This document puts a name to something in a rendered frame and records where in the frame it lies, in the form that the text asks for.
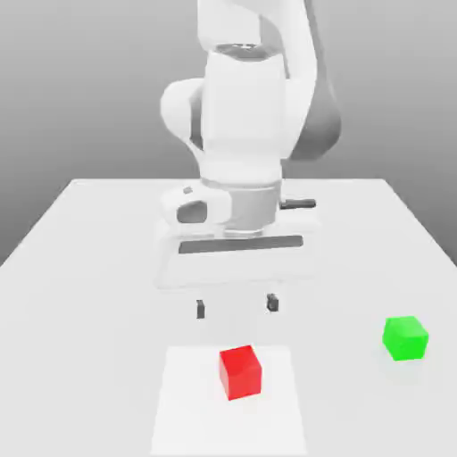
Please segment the small green cube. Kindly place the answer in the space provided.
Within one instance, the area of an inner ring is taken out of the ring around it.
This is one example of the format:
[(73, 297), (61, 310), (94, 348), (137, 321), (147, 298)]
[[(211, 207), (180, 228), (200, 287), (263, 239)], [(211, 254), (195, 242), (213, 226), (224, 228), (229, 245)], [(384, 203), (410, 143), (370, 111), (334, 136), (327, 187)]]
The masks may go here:
[(415, 316), (386, 318), (382, 343), (394, 361), (422, 359), (428, 338), (428, 332)]

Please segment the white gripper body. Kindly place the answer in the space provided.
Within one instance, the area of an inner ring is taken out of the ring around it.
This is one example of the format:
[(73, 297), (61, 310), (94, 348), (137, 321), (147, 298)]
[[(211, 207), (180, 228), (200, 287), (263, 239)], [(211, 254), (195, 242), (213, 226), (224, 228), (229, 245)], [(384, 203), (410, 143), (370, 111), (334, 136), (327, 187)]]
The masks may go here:
[(219, 237), (209, 228), (154, 227), (154, 283), (161, 289), (284, 281), (312, 275), (317, 218), (281, 218), (258, 237)]

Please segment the small red cube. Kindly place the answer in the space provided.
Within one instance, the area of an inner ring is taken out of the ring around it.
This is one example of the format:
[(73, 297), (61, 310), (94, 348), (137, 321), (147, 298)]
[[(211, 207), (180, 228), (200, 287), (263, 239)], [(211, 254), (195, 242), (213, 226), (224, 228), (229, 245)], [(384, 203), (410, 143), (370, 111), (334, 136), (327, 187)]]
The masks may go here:
[(262, 391), (262, 366), (250, 345), (220, 351), (219, 373), (229, 401)]

